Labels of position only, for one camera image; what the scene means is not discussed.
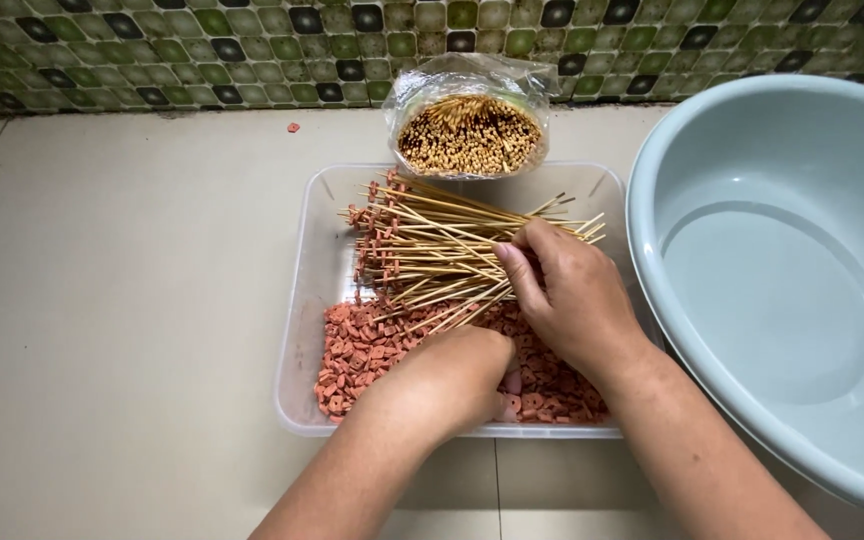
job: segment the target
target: clear plastic bag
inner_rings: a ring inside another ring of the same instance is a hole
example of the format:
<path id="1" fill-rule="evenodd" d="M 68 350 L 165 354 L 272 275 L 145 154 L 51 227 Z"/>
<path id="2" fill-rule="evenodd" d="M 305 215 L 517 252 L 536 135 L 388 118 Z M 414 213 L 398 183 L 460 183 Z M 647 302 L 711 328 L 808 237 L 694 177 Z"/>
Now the clear plastic bag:
<path id="1" fill-rule="evenodd" d="M 549 96 L 558 92 L 558 66 L 478 53 L 446 53 L 402 72 L 382 104 L 389 126 L 389 148 L 400 168 L 411 176 L 436 180 L 481 180 L 528 172 L 548 154 Z M 484 95 L 513 106 L 531 117 L 538 141 L 521 166 L 499 173 L 419 170 L 400 149 L 400 134 L 430 106 L 456 95 Z"/>

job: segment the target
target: tiled floor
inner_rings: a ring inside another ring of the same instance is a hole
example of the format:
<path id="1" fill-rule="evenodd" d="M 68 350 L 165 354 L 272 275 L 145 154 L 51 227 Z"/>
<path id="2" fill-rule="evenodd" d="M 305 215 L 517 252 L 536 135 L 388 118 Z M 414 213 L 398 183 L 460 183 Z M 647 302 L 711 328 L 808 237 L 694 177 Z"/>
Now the tiled floor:
<path id="1" fill-rule="evenodd" d="M 558 111 L 549 159 L 627 177 L 665 112 Z M 2 127 L 0 538 L 244 537 L 321 444 L 282 429 L 271 404 L 303 186 L 324 166 L 387 161 L 381 114 Z M 864 511 L 759 451 L 834 536 L 864 537 Z M 621 441 L 460 439 L 422 467 L 383 535 L 677 529 Z"/>

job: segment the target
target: hand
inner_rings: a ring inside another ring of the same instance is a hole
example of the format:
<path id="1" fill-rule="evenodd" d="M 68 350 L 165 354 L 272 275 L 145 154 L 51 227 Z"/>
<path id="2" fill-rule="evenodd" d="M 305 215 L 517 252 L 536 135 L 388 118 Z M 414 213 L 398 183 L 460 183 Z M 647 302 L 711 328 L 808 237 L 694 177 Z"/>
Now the hand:
<path id="1" fill-rule="evenodd" d="M 510 400 L 496 389 L 505 378 L 510 393 L 521 392 L 518 368 L 515 342 L 496 331 L 467 325 L 435 334 L 368 387 L 346 422 L 377 414 L 435 446 L 492 419 L 515 422 Z"/>
<path id="2" fill-rule="evenodd" d="M 537 256 L 544 290 L 522 250 Z M 598 248 L 534 218 L 493 251 L 535 333 L 595 385 L 616 361 L 651 346 L 616 264 Z"/>

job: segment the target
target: green tile wall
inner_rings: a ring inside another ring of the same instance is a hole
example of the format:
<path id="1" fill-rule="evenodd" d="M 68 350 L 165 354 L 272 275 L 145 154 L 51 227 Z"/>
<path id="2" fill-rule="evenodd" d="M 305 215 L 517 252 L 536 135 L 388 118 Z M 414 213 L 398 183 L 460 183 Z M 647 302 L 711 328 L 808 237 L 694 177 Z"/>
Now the green tile wall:
<path id="1" fill-rule="evenodd" d="M 864 83 L 864 0 L 0 0 L 0 115 L 377 107 L 446 51 L 556 64 L 559 102 Z"/>

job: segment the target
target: bundle of skewers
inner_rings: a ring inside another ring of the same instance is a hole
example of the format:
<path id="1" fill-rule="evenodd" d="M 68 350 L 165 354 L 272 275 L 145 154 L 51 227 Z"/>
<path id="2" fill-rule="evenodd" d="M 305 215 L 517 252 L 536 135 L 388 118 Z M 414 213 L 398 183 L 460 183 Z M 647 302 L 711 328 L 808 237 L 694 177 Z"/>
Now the bundle of skewers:
<path id="1" fill-rule="evenodd" d="M 430 183 L 403 178 L 396 170 L 385 185 L 363 185 L 367 204 L 350 204 L 342 217 L 360 234 L 355 240 L 353 279 L 371 289 L 387 314 L 402 320 L 414 310 L 438 303 L 448 308 L 402 327 L 401 334 L 422 335 L 470 324 L 513 289 L 498 258 L 497 242 L 508 242 L 533 217 L 588 244 L 605 238 L 598 214 L 587 221 L 556 219 L 561 206 L 574 201 L 559 193 L 528 213 L 516 213 L 462 197 Z"/>

